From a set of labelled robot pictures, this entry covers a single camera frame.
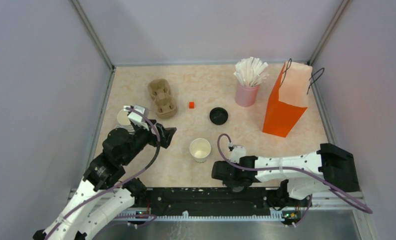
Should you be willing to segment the white paper cup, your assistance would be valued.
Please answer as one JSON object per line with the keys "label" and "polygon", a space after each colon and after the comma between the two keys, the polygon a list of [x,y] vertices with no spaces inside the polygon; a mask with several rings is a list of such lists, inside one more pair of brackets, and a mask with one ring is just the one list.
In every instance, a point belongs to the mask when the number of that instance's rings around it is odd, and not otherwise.
{"label": "white paper cup", "polygon": [[204,138],[196,138],[191,142],[189,152],[196,162],[204,163],[211,153],[211,145]]}

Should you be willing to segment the black cup lid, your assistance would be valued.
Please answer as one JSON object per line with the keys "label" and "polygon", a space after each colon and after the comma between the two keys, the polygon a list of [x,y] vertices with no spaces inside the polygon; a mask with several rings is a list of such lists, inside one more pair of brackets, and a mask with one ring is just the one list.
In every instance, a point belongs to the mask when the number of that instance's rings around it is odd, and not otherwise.
{"label": "black cup lid", "polygon": [[215,125],[225,124],[228,117],[228,112],[222,107],[215,107],[209,113],[209,119]]}

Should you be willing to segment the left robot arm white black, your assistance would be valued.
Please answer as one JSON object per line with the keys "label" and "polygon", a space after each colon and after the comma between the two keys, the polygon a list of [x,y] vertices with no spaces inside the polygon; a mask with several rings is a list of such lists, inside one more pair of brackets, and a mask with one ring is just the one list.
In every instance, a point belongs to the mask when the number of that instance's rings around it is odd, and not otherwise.
{"label": "left robot arm white black", "polygon": [[146,201],[144,185],[133,175],[120,182],[124,167],[147,146],[156,148],[149,168],[161,148],[168,148],[177,129],[164,128],[151,120],[133,132],[118,127],[109,132],[103,150],[89,165],[73,197],[46,229],[34,233],[34,240],[91,240],[119,213]]}

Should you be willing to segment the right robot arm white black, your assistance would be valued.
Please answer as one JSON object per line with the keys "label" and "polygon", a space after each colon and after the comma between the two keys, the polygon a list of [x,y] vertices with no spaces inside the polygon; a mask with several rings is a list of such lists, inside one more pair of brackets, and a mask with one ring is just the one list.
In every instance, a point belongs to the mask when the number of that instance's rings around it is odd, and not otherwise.
{"label": "right robot arm white black", "polygon": [[285,206],[329,190],[360,190],[353,154],[331,143],[322,143],[317,151],[287,157],[247,155],[241,145],[231,146],[230,151],[228,160],[213,164],[211,177],[231,189],[285,181],[286,188],[279,192],[279,200]]}

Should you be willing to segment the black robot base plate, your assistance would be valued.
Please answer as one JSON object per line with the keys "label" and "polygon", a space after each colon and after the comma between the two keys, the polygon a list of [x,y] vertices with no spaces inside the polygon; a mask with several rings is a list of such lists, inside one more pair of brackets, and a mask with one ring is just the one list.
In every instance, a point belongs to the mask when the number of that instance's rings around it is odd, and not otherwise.
{"label": "black robot base plate", "polygon": [[268,216],[275,210],[303,210],[309,199],[289,198],[280,190],[250,187],[235,193],[227,187],[149,188],[135,200],[135,207],[149,210],[157,216],[179,216],[188,211],[191,216]]}

